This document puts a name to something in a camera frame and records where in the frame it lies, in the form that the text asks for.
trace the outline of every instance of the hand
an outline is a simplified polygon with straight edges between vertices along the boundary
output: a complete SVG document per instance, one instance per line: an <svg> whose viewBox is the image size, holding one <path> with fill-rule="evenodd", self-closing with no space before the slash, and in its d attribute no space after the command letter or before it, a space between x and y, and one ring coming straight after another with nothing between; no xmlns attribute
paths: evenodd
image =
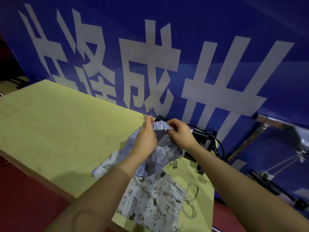
<svg viewBox="0 0 309 232"><path fill-rule="evenodd" d="M190 152L196 145L199 146L188 125L177 119L169 120L167 124L175 129L168 130L168 135L185 151Z"/></svg>
<svg viewBox="0 0 309 232"><path fill-rule="evenodd" d="M157 145L157 138L154 133L152 116L146 116L141 130L136 136L132 152L138 156L141 163L153 152Z"/></svg>

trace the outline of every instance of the forearm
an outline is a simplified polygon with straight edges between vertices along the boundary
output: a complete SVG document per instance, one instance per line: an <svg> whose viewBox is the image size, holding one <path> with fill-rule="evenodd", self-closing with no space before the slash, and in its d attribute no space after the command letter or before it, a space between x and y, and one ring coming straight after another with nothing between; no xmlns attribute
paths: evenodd
<svg viewBox="0 0 309 232"><path fill-rule="evenodd" d="M104 231L139 164L131 153L85 191L46 231Z"/></svg>
<svg viewBox="0 0 309 232"><path fill-rule="evenodd" d="M281 199L199 145L190 154L247 231L307 231L309 222Z"/></svg>

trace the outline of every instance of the red floor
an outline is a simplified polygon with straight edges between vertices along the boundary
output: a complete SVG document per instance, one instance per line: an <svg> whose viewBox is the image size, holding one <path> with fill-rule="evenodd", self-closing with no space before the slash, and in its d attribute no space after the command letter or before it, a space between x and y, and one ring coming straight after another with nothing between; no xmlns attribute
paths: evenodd
<svg viewBox="0 0 309 232"><path fill-rule="evenodd" d="M1 232L41 232L70 204L12 164L0 166L0 185ZM245 231L230 210L217 202L213 226L223 232Z"/></svg>

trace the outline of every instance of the person's right hand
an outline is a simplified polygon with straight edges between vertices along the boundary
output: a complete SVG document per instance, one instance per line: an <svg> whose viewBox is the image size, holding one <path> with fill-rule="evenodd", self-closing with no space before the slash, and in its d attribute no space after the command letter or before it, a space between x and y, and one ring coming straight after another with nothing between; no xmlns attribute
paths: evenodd
<svg viewBox="0 0 309 232"><path fill-rule="evenodd" d="M199 146L187 124L177 119L169 120L167 124L175 129L168 130L168 135L185 151L190 152L196 145Z"/></svg>

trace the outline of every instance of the cat print fabric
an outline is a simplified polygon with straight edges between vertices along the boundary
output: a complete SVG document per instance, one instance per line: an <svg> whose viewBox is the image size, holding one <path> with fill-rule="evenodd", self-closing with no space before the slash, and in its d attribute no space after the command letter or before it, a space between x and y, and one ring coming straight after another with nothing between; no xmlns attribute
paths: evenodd
<svg viewBox="0 0 309 232"><path fill-rule="evenodd" d="M102 177L109 170L103 166L115 164L118 155L118 152L114 152L91 175L95 179ZM186 194L163 170L146 178L134 176L119 203L117 213L153 232L177 231Z"/></svg>

